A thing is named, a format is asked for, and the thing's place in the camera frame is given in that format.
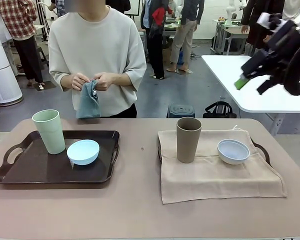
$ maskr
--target light blue bowl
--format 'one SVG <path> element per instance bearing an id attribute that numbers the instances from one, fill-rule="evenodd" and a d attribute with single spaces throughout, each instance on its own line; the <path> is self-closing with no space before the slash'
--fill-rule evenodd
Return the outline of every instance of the light blue bowl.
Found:
<path id="1" fill-rule="evenodd" d="M 81 140 L 72 144 L 66 154 L 77 165 L 88 165 L 95 161 L 99 155 L 100 147 L 96 141 Z"/>
<path id="2" fill-rule="evenodd" d="M 237 140 L 226 139 L 218 144 L 219 157 L 231 165 L 244 163 L 250 156 L 249 148 Z"/>

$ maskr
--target linen napkin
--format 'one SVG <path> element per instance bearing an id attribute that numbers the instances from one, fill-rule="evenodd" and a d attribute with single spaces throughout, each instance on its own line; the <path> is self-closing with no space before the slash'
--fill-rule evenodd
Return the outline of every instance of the linen napkin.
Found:
<path id="1" fill-rule="evenodd" d="M 258 153 L 245 130 L 203 130 L 194 162 L 189 164 L 177 160 L 176 131 L 160 131 L 158 136 L 163 204 L 198 199 L 287 196 L 283 178 Z M 223 162 L 217 146 L 224 139 L 245 144 L 250 157 L 239 165 Z"/>
<path id="2" fill-rule="evenodd" d="M 87 82 L 82 86 L 79 108 L 76 111 L 77 119 L 100 118 L 99 100 L 95 86 L 97 80 Z"/>

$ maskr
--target hand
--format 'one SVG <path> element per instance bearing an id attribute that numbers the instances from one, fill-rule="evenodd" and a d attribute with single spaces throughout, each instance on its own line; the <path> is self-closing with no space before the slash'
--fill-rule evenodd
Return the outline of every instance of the hand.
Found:
<path id="1" fill-rule="evenodd" d="M 115 73 L 101 72 L 94 75 L 94 79 L 98 81 L 95 86 L 95 90 L 107 91 L 108 88 L 114 83 L 115 78 L 116 78 Z"/>
<path id="2" fill-rule="evenodd" d="M 271 38 L 271 35 L 267 35 L 264 39 L 263 39 L 263 42 L 264 43 L 267 43 Z"/>
<path id="3" fill-rule="evenodd" d="M 83 75 L 82 73 L 76 73 L 76 74 L 73 74 L 72 75 L 72 79 L 71 79 L 71 86 L 74 90 L 77 90 L 77 91 L 80 91 L 82 90 L 82 86 L 85 84 L 85 83 L 90 83 L 90 79 Z"/>
<path id="4" fill-rule="evenodd" d="M 241 33 L 244 34 L 244 33 L 247 33 L 247 32 L 248 32 L 248 26 L 247 25 L 242 25 Z"/>

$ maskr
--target mint green cup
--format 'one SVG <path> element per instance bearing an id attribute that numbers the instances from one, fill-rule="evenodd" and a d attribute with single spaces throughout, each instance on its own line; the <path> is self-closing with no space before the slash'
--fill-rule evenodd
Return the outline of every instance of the mint green cup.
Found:
<path id="1" fill-rule="evenodd" d="M 48 153 L 59 154 L 66 149 L 60 114 L 57 110 L 39 111 L 33 115 L 32 120 Z"/>

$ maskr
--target green object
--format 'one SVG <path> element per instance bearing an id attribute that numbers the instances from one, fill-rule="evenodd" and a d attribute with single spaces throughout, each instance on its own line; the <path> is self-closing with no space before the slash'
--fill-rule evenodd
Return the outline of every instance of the green object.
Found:
<path id="1" fill-rule="evenodd" d="M 236 89 L 241 90 L 250 80 L 246 78 L 240 78 L 234 83 Z"/>
<path id="2" fill-rule="evenodd" d="M 97 82 L 97 80 L 92 80 L 82 86 L 80 105 L 76 111 L 77 119 L 93 119 L 101 117 L 98 95 L 95 90 Z"/>
<path id="3" fill-rule="evenodd" d="M 57 110 L 39 111 L 33 115 L 32 120 L 48 153 L 59 154 L 66 149 L 60 114 Z"/>

